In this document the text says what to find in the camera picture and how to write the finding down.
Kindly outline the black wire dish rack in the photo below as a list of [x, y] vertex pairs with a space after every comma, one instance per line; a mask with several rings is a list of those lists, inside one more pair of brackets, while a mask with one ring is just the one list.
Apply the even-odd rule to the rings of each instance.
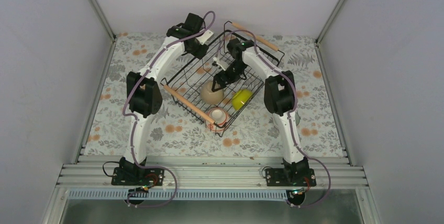
[[276, 45], [227, 21], [201, 59], [193, 58], [162, 84], [173, 89], [173, 101], [215, 135], [222, 137], [248, 104], [264, 92], [265, 108], [277, 117], [294, 108], [291, 71], [279, 68]]

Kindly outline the beige ceramic bowl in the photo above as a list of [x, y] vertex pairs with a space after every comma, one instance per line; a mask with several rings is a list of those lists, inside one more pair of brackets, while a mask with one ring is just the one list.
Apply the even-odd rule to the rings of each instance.
[[202, 101], [209, 105], [218, 105], [224, 99], [224, 90], [212, 90], [213, 82], [207, 81], [201, 88], [200, 97]]

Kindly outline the white ceramic bowl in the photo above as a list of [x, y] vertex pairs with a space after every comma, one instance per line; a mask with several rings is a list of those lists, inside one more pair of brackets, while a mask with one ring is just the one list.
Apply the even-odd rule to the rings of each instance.
[[298, 126], [301, 121], [301, 118], [298, 114], [298, 111], [295, 112], [295, 124]]

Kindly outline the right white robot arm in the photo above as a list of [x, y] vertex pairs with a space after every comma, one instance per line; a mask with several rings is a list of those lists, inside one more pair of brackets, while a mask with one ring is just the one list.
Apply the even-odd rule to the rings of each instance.
[[297, 134], [297, 92], [291, 71], [282, 71], [263, 56], [252, 40], [231, 39], [227, 50], [233, 57], [228, 68], [213, 78], [212, 90], [217, 91], [240, 79], [250, 67], [264, 82], [264, 104], [279, 129], [284, 142], [283, 177], [287, 184], [296, 186], [309, 173], [308, 158], [299, 149]]

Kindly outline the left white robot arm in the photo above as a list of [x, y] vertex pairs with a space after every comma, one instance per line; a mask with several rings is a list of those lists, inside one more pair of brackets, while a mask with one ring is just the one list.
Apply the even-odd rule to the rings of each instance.
[[206, 54], [206, 41], [213, 34], [211, 26], [205, 24], [205, 17], [189, 13], [185, 22], [168, 29], [160, 49], [140, 71], [127, 74], [123, 115], [131, 117], [132, 126], [119, 170], [130, 183], [138, 185], [146, 177], [148, 121], [162, 106], [160, 81], [178, 57], [191, 54], [201, 58]]

